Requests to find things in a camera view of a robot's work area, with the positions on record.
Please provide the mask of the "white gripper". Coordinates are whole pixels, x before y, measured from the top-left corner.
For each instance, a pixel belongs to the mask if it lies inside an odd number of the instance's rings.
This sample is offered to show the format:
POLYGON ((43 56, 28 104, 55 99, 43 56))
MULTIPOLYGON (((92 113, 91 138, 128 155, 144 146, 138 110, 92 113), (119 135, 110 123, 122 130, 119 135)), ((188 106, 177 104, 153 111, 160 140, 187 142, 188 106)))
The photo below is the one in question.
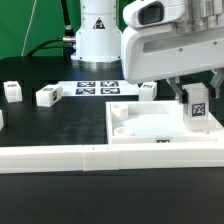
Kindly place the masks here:
POLYGON ((224 82, 224 21, 219 20, 215 28, 186 34, 177 34, 173 24, 137 30, 127 27, 122 67, 124 78, 132 84, 168 78, 180 104, 185 103, 185 93, 176 76, 213 69, 210 97, 218 98, 224 82))

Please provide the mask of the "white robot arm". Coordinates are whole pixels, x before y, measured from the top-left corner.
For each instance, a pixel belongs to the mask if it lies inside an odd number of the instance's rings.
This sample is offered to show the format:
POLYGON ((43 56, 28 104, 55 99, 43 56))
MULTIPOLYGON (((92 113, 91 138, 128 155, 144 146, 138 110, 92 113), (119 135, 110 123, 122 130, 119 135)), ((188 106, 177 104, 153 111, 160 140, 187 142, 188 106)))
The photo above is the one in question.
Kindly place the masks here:
POLYGON ((119 0, 80 0, 81 26, 76 32, 78 65, 98 69, 120 63, 133 84, 211 70, 214 97, 224 82, 224 0, 135 0, 123 9, 127 28, 117 25, 119 0))

